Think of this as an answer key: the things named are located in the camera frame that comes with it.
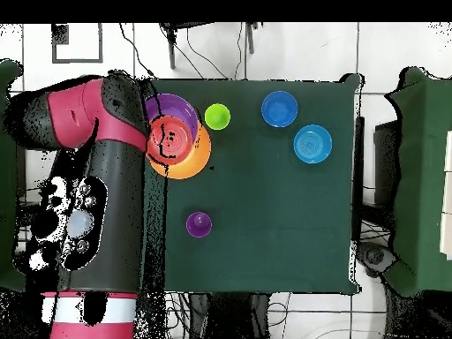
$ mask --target orange bowl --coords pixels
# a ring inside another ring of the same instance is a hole
[[[205,127],[198,123],[198,134],[190,153],[179,163],[165,167],[150,160],[153,169],[161,176],[171,179],[186,179],[195,176],[207,165],[211,152],[210,137]]]

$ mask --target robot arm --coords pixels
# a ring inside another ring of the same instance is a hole
[[[54,289],[48,277],[44,282],[27,280],[35,287],[39,283],[38,291],[46,292],[46,297],[59,292],[50,339],[132,339],[132,324],[121,321],[134,314],[131,300],[139,292],[148,138],[146,111],[135,81],[125,73],[110,72],[104,78],[83,77],[19,94],[12,98],[4,120],[12,137],[26,148],[79,149],[90,138],[94,142],[71,203],[43,200],[41,217],[32,225],[24,267],[32,267],[37,257],[44,265],[20,270],[35,279],[56,270]],[[67,182],[54,178],[49,195],[61,195]],[[92,298],[93,292],[105,298]],[[123,317],[113,319],[122,325],[88,326],[64,316],[73,298],[83,299],[85,316],[92,314],[90,308],[99,309],[99,300],[106,304],[105,313],[113,304],[120,305],[118,299],[125,300]],[[97,300],[97,305],[90,306],[88,299]]]

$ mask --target chair leg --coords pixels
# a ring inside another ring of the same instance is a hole
[[[252,24],[246,24],[246,32],[248,33],[248,44],[250,46],[250,53],[254,53],[254,43],[252,41]]]
[[[168,30],[167,32],[168,39],[168,49],[169,49],[169,66],[171,69],[176,69],[176,59],[174,57],[174,42],[176,40],[176,35],[173,30]]]

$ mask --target white floor tile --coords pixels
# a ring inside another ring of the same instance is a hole
[[[391,103],[383,95],[362,95],[361,116],[365,118],[364,134],[364,174],[363,185],[375,187],[375,126],[395,121],[397,114]],[[363,190],[363,201],[374,203],[374,190]]]
[[[22,64],[22,25],[0,24],[0,60],[9,58]],[[23,77],[11,85],[12,91],[22,91]]]
[[[352,297],[353,311],[385,312],[386,294],[381,279],[369,277],[359,263],[356,265],[355,279],[362,290]]]
[[[268,22],[253,39],[248,79],[337,81],[356,71],[356,22]]]
[[[285,328],[283,322],[269,331],[271,339],[350,339],[350,313],[290,312]]]
[[[25,242],[18,242],[18,245],[16,249],[14,250],[15,253],[18,252],[24,252],[26,250],[26,243]]]
[[[353,313],[351,339],[383,339],[385,313]]]
[[[239,60],[237,46],[239,22],[215,22],[214,24],[192,27],[188,31],[192,48],[208,58],[224,76],[233,79]],[[193,79],[199,74],[184,55],[175,49],[176,69],[170,68],[169,44],[156,23],[135,24],[135,45],[139,60],[158,78]],[[242,63],[237,69],[237,79],[243,78],[245,24],[241,33],[240,48]],[[187,30],[177,32],[177,47],[192,61],[204,78],[223,78],[223,76],[204,58],[196,55],[187,43]],[[137,77],[148,77],[145,69],[136,63]]]
[[[450,32],[448,22],[361,22],[358,71],[365,76],[363,91],[395,90],[408,66],[424,67],[436,77],[452,75]]]
[[[93,57],[94,45],[87,41],[98,41],[96,24],[69,24],[69,45],[57,47],[57,57]],[[125,36],[132,41],[132,24],[123,24]],[[133,47],[126,41],[118,23],[102,24],[103,63],[52,64],[50,24],[25,25],[25,89],[37,90],[83,74],[107,75],[109,70],[133,71]]]
[[[292,294],[290,311],[345,311],[350,310],[350,296],[341,294]]]
[[[35,189],[45,181],[52,169],[56,152],[26,150],[26,188]],[[26,192],[26,201],[41,201],[39,190]]]
[[[275,294],[272,294],[268,302],[268,310],[284,311],[284,306],[288,305],[289,296],[292,298],[292,295],[289,292],[276,292]]]

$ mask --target chair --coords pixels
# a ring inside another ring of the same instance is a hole
[[[169,66],[171,69],[176,69],[176,61],[174,57],[174,45],[176,44],[177,30],[184,28],[191,28],[196,26],[203,26],[214,22],[182,22],[182,23],[160,23],[160,27],[165,31],[166,38],[168,39],[169,47]],[[246,33],[248,35],[248,45],[250,46],[250,53],[254,53],[254,44],[252,41],[252,30],[257,30],[258,22],[245,22]]]

